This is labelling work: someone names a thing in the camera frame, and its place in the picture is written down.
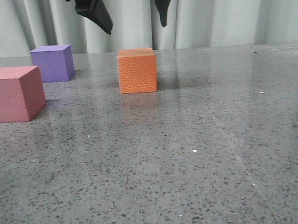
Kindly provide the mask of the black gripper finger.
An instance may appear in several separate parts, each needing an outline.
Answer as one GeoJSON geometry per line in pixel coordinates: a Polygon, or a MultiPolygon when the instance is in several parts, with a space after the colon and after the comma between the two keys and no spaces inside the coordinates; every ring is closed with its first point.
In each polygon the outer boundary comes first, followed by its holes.
{"type": "Polygon", "coordinates": [[[75,11],[111,34],[113,23],[103,0],[75,0],[75,11]]]}
{"type": "Polygon", "coordinates": [[[167,12],[170,2],[171,0],[155,0],[155,5],[160,16],[160,24],[164,28],[167,26],[167,12]]]}

